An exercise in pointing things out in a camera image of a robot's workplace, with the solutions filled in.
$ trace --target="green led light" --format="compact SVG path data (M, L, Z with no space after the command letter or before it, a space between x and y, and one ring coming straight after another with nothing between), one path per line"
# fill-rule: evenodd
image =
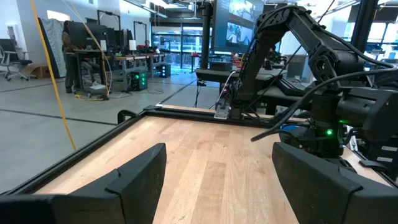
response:
M332 135L333 134L333 130L332 129L327 129L326 130L326 134L327 135Z

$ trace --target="chair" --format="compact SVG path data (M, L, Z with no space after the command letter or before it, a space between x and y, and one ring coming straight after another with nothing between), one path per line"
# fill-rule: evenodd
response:
M0 54L0 57L2 57L0 65L7 67L7 71L4 73L4 78L7 81L10 81L11 78L14 76L19 76L20 78L24 78L27 81L30 77L37 78L35 75L24 75L21 73L21 69L28 64L31 64L32 61L20 60L18 58L18 54L11 39L0 39ZM17 68L18 72L10 71L10 67Z

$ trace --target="concrete floor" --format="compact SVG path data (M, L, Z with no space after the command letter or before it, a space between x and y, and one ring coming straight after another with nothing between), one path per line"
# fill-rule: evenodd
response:
M81 101L65 93L63 80L58 90L77 148L81 148L117 123L116 115L126 109L139 113L149 105L193 106L196 75L173 72L170 78L150 78L149 91L131 96L113 93L109 101ZM218 83L201 87L199 108L209 108L218 97ZM0 78L0 193L12 189L73 152L51 80L7 82Z

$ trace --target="computer tower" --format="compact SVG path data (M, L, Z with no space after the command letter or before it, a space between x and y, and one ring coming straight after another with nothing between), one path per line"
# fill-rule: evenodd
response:
M141 91L148 88L147 72L133 72L131 78L132 91Z
M160 65L160 78L167 78L171 76L172 66L170 64Z

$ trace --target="cardboard box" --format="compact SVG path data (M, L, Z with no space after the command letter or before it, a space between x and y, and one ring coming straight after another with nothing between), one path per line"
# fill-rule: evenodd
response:
M28 65L22 70L22 73L35 75L37 78L50 78L50 70L47 65Z

